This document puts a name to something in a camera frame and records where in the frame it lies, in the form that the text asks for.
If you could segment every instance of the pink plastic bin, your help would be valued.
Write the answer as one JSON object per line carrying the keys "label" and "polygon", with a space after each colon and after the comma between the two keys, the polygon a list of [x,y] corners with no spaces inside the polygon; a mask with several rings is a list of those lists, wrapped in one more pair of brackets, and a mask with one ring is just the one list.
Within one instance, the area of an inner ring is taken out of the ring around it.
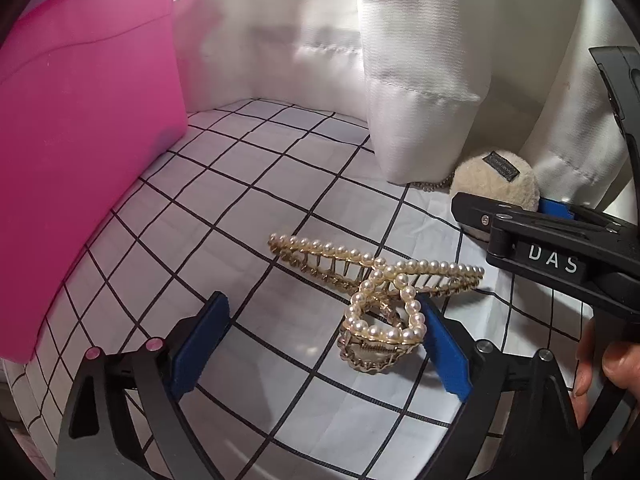
{"label": "pink plastic bin", "polygon": [[0,49],[0,357],[26,363],[110,207],[186,130],[171,0],[45,0]]}

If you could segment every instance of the pearl hair claw clip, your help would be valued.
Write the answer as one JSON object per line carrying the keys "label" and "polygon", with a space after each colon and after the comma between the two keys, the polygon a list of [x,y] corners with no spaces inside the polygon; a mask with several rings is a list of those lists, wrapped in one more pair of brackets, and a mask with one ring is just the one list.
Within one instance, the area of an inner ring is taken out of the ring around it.
{"label": "pearl hair claw clip", "polygon": [[[450,296],[475,288],[484,275],[482,267],[458,263],[399,260],[388,264],[357,249],[296,236],[272,234],[268,244],[283,262],[351,295],[337,342],[340,357],[352,368],[371,374],[422,343],[427,327],[416,294]],[[322,258],[328,259],[328,268],[322,267]],[[352,266],[358,269],[352,272],[355,277],[348,276]],[[369,325],[362,319],[365,313],[379,313],[390,327]]]}

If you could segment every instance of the table surface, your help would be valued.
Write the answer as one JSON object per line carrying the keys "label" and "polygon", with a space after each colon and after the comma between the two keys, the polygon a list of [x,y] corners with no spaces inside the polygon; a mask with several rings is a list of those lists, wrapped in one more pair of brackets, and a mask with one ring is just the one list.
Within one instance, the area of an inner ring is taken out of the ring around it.
{"label": "table surface", "polygon": [[[478,290],[440,300],[446,316],[505,352],[550,348],[569,387],[590,307],[489,267],[448,195],[387,183],[365,123],[270,100],[192,114],[87,242],[42,327],[32,362],[4,362],[20,414],[52,468],[72,377],[89,346],[137,349],[195,314],[214,291],[233,325],[180,405],[227,480],[412,480],[460,404],[424,354],[385,374],[338,356],[348,298],[273,261],[271,232],[484,266]],[[503,395],[476,472],[490,464],[510,405]],[[130,392],[154,470],[170,478]]]}

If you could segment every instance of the white fabric backdrop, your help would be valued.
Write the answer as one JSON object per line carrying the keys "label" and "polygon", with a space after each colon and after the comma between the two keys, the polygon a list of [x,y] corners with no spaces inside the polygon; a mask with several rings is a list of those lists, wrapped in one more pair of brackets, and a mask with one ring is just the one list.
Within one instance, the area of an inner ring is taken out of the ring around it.
{"label": "white fabric backdrop", "polygon": [[266,96],[356,116],[392,182],[442,179],[481,146],[522,148],[543,195],[594,206],[626,157],[587,51],[633,44],[610,0],[175,0],[175,11],[189,109]]}

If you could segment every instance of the pink round button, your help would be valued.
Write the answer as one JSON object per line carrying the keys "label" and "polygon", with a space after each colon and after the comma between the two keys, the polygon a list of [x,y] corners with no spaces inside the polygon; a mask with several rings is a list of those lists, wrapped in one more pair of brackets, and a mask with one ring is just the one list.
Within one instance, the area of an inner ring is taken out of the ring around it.
{"label": "pink round button", "polygon": [[162,346],[164,346],[164,341],[159,337],[152,337],[145,343],[145,348],[150,352],[155,352],[156,350],[161,349]]}
{"label": "pink round button", "polygon": [[89,360],[94,360],[95,358],[100,356],[100,352],[102,352],[102,350],[100,350],[97,346],[92,346],[84,353],[84,357]]}

